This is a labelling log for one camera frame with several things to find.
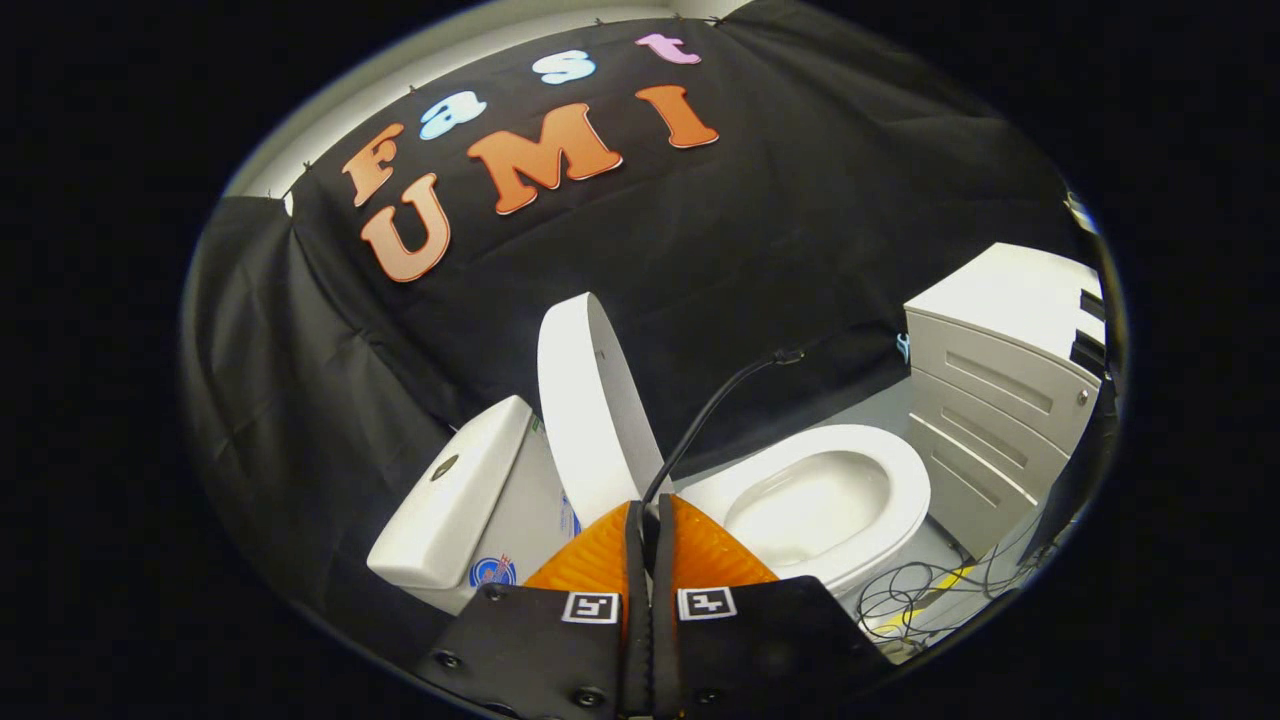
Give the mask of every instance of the toilet tank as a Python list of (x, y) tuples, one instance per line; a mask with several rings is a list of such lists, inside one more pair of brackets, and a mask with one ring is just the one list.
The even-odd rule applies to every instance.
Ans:
[(457, 615), (488, 582), (520, 584), (581, 527), (543, 424), (512, 396), (458, 429), (388, 520), (366, 564)]

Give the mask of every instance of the drawer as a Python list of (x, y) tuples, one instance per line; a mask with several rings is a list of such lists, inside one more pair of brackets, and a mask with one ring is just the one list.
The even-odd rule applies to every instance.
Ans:
[(1034, 510), (1009, 478), (914, 414), (906, 439), (929, 471), (929, 515), (974, 557)]
[(1068, 456), (1048, 438), (968, 392), (915, 368), (911, 411), (982, 457), (1036, 500), (1048, 495)]
[(1097, 401), (1098, 379), (955, 323), (908, 313), (911, 368), (1020, 420), (1070, 455)]

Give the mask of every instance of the blue letter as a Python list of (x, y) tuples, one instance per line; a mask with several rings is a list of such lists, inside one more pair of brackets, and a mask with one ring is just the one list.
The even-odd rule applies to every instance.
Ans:
[(419, 137), (433, 140), (453, 129), (453, 126), (474, 120), (484, 113), (488, 102), (480, 102), (470, 90), (451, 95), (422, 114), (422, 132)]
[(547, 85), (581, 79), (595, 72), (595, 63), (586, 58), (588, 54), (581, 50), (566, 50), (534, 63), (534, 72), (544, 73), (543, 82)]

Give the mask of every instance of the drawer handle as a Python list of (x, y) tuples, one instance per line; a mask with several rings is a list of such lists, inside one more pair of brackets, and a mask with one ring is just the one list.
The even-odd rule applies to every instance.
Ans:
[(955, 352), (947, 351), (947, 365), (951, 365), (961, 373), (970, 374), (987, 384), (995, 386), (997, 389), (1007, 392), (1046, 415), (1048, 415), (1050, 410), (1053, 409), (1053, 400), (1050, 398), (1050, 396), (1025, 383), (1020, 383), (1004, 373), (997, 373), (991, 368), (979, 365), (968, 357), (961, 357)]
[(946, 471), (951, 473), (952, 475), (955, 475), (957, 480), (960, 480), (961, 483), (969, 486), (969, 489), (972, 489), (973, 492), (978, 493), (978, 497), (986, 500), (987, 505), (989, 505), (992, 507), (998, 507), (1000, 506), (1000, 497), (997, 497), (989, 489), (983, 488), (979, 483), (973, 482), (969, 478), (966, 478), (964, 475), (964, 473), (961, 473), (960, 470), (956, 470), (951, 465), (951, 462), (947, 462), (946, 460), (942, 459), (942, 455), (940, 455), (937, 450), (933, 451), (933, 460), (938, 465), (941, 465), (943, 470), (946, 470)]
[(1023, 470), (1027, 469), (1027, 456), (1023, 455), (1021, 452), (1018, 452), (1016, 447), (996, 437), (996, 434), (988, 430), (987, 428), (983, 428), (978, 423), (974, 423), (973, 420), (965, 418), (964, 415), (946, 406), (942, 407), (942, 418), (950, 420), (951, 424), (960, 428), (961, 430), (972, 434), (975, 439), (984, 443), (987, 447), (1004, 455), (1014, 465), (1018, 465)]

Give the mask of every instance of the white toilet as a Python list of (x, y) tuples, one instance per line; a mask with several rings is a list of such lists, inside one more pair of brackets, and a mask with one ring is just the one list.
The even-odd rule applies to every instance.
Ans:
[[(556, 305), (543, 319), (538, 387), (556, 468), (582, 527), (640, 500), (663, 457), (617, 336), (591, 293)], [(671, 488), (667, 478), (659, 492)], [(828, 425), (677, 495), (780, 578), (813, 575), (840, 597), (888, 566), (919, 529), (929, 478), (905, 439), (879, 428)]]
[(521, 584), (582, 529), (545, 428), (508, 397), (458, 429), (378, 536), (366, 565), (451, 615), (489, 582)]

